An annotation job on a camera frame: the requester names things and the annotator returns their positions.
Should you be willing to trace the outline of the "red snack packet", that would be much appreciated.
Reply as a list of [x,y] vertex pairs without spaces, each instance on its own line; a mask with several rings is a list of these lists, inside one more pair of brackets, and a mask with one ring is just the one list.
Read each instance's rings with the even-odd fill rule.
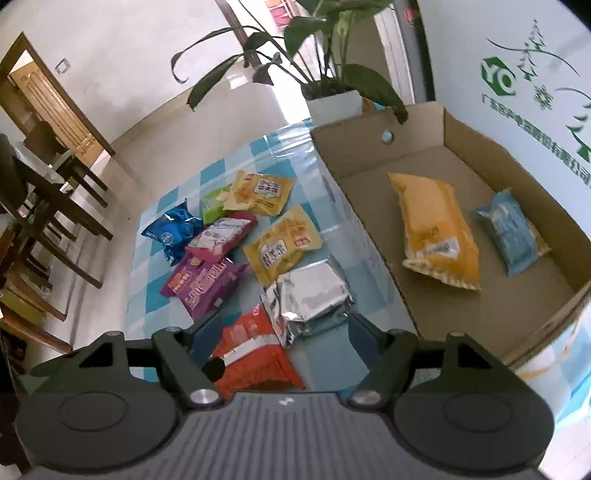
[[305,389],[262,304],[256,304],[233,325],[222,329],[221,341],[212,355],[224,363],[224,373],[214,385],[225,400],[240,391]]

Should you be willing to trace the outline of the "dark blue snack bag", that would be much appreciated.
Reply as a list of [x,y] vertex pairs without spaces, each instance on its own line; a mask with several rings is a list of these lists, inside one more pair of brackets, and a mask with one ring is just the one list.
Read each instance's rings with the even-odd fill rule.
[[141,236],[162,246],[167,263],[174,266],[183,259],[185,247],[202,230],[204,221],[190,213],[187,199],[184,199],[146,226]]

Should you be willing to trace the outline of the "orange snack bag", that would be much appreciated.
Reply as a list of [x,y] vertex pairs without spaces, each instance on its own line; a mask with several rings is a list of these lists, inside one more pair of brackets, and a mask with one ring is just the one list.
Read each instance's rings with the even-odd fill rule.
[[454,187],[401,173],[389,179],[404,221],[403,266],[455,288],[480,290],[479,249]]

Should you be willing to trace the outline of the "light blue snack packet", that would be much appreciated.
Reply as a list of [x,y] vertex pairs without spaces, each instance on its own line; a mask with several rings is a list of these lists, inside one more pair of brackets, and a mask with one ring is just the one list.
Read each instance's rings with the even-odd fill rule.
[[523,273],[551,252],[510,189],[498,192],[489,205],[476,209],[474,214],[493,239],[508,276]]

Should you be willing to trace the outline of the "blue checkered tablecloth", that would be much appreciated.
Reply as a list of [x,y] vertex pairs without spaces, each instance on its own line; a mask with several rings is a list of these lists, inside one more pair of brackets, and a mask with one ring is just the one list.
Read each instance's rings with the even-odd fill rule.
[[199,327],[190,352],[204,359],[223,346],[228,388],[255,383],[250,361],[269,353],[286,367],[280,384],[341,391],[368,367],[352,346],[353,315],[384,331],[412,321],[380,255],[301,122],[216,162],[188,184],[199,195],[250,179],[245,193],[270,201],[270,214],[235,208],[184,239],[170,264],[165,246],[144,240],[134,254],[125,333],[150,338],[163,329]]

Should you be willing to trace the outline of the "purple snack packet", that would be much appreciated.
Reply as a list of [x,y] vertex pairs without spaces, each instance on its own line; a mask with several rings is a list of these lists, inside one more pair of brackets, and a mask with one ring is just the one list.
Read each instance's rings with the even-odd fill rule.
[[246,265],[223,257],[217,262],[200,260],[187,253],[175,266],[160,288],[164,298],[177,298],[184,309],[198,324],[235,291]]

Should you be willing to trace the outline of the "silver foil snack packet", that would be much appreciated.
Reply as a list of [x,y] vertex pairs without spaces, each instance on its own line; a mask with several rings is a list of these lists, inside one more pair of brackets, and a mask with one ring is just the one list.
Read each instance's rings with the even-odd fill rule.
[[345,271],[334,256],[281,274],[260,294],[280,345],[342,324],[355,305]]

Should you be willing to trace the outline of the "pink snack packet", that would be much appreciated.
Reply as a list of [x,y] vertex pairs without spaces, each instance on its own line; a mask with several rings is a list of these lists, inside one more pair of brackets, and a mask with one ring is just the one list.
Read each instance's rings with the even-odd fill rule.
[[186,253],[205,262],[218,262],[242,243],[259,220],[249,212],[232,212],[204,228],[185,247]]

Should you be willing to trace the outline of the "yellow snack packet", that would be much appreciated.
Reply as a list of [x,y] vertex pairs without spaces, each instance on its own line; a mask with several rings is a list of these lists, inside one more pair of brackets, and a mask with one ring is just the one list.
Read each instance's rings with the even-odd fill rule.
[[290,208],[252,244],[243,247],[257,281],[269,287],[309,251],[322,248],[322,238],[301,205]]
[[249,211],[270,217],[280,216],[293,187],[294,179],[238,170],[223,209],[231,212]]

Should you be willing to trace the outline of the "cardboard box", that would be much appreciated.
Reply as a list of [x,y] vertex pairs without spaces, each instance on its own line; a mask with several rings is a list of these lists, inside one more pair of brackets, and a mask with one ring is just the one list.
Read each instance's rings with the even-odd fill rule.
[[[335,192],[378,252],[419,334],[464,332],[519,368],[590,299],[590,241],[509,154],[435,102],[315,128],[312,142]],[[533,265],[510,274],[481,210],[511,194],[529,221]]]

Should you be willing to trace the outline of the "green snack packet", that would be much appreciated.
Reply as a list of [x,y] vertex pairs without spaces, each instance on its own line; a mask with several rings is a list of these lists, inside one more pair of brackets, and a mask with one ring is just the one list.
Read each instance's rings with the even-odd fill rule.
[[212,190],[200,199],[200,213],[204,226],[211,225],[225,215],[224,203],[228,199],[230,191],[231,186],[226,185],[222,188]]

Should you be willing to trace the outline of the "wooden dining table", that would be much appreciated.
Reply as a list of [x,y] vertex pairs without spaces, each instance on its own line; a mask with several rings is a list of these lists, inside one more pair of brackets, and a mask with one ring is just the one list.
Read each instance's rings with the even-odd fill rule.
[[[39,200],[39,206],[32,213],[31,219],[20,213],[30,193]],[[56,219],[56,214],[60,213],[95,236],[100,235],[110,241],[113,235],[62,192],[57,183],[52,183],[31,164],[22,161],[5,134],[1,134],[1,207],[15,220],[23,233],[43,246],[64,266],[95,288],[102,287],[101,280],[82,269],[63,248],[45,234],[44,230],[51,220]]]

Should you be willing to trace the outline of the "white plant pot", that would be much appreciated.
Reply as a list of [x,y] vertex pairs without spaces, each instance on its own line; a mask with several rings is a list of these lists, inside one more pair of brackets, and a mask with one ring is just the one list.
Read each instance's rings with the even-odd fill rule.
[[363,113],[363,97],[358,91],[348,91],[307,101],[315,127],[332,124]]

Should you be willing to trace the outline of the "wooden dining chair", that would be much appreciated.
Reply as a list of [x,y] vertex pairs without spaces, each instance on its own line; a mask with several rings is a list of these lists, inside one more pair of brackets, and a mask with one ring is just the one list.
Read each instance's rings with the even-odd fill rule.
[[83,187],[98,204],[106,208],[108,203],[86,181],[89,177],[103,191],[106,184],[86,166],[71,149],[67,149],[57,139],[51,125],[41,121],[35,125],[24,140],[24,146],[58,173],[68,183]]

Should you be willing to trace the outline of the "green potted plant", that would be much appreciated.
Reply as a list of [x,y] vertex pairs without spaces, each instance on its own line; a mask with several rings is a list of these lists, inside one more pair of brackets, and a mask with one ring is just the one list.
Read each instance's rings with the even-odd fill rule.
[[375,106],[390,110],[404,124],[409,113],[403,99],[381,73],[369,66],[349,61],[353,26],[391,7],[390,1],[301,1],[304,16],[294,16],[280,35],[273,35],[259,20],[252,25],[232,23],[213,30],[190,48],[226,33],[245,34],[242,52],[231,55],[213,67],[189,91],[186,104],[195,109],[205,96],[228,74],[236,63],[245,67],[262,58],[254,68],[252,82],[273,85],[270,69],[287,74],[308,100],[358,91],[363,112]]

